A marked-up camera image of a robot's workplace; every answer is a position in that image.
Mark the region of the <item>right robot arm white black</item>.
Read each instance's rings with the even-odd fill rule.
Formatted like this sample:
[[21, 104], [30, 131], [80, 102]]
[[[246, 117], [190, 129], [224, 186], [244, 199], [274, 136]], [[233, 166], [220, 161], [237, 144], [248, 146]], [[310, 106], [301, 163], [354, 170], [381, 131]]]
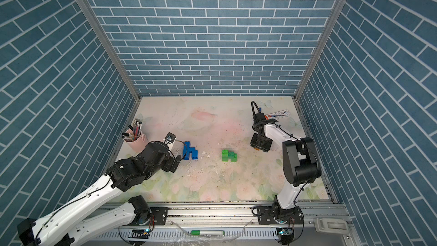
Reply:
[[272, 216], [279, 223], [294, 221], [299, 224], [303, 222], [303, 215], [297, 206], [298, 197], [307, 185], [322, 175], [314, 140], [309, 137], [298, 138], [283, 129], [278, 120], [268, 119], [255, 104], [252, 106], [254, 135], [251, 147], [268, 152], [275, 142], [283, 153], [286, 181], [274, 198]]

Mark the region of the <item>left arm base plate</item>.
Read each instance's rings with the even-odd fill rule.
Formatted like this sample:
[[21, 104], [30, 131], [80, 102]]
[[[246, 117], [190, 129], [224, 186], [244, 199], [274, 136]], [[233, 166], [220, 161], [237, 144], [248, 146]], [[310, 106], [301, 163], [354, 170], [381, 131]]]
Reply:
[[151, 219], [153, 219], [153, 226], [164, 226], [168, 216], [168, 207], [151, 207]]

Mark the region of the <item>long blue lego brick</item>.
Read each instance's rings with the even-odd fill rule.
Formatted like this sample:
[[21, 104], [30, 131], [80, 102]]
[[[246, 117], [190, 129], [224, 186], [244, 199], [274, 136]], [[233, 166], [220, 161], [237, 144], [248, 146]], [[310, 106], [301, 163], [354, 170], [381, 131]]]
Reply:
[[190, 148], [184, 148], [184, 156], [186, 154], [191, 155], [192, 151], [196, 150], [194, 147], [190, 147]]

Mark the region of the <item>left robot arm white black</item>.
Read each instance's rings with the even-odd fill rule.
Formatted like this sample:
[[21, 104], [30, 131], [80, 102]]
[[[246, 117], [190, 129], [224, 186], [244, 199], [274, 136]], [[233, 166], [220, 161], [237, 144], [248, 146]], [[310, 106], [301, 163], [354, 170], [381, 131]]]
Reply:
[[115, 162], [94, 184], [57, 210], [19, 223], [20, 241], [25, 246], [81, 246], [120, 226], [145, 226], [151, 231], [155, 216], [141, 195], [100, 215], [90, 215], [159, 170], [175, 172], [183, 157], [173, 154], [173, 146], [174, 140], [167, 136], [163, 142], [149, 142], [135, 157]]

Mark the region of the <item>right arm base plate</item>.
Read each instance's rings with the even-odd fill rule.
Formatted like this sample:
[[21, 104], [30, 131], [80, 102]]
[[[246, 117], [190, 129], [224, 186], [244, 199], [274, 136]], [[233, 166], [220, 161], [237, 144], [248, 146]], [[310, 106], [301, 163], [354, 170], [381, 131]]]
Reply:
[[252, 210], [260, 225], [272, 224], [302, 224], [305, 221], [304, 214], [299, 206], [291, 209], [275, 208], [273, 206], [257, 206]]

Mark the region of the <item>long green lego brick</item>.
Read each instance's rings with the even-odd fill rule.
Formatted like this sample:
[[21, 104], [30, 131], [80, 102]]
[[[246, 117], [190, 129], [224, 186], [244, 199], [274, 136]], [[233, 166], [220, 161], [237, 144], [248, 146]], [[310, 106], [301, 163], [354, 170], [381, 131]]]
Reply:
[[227, 156], [227, 157], [229, 158], [229, 157], [233, 157], [233, 156], [237, 157], [237, 154], [232, 152], [232, 151], [229, 151], [229, 156]]

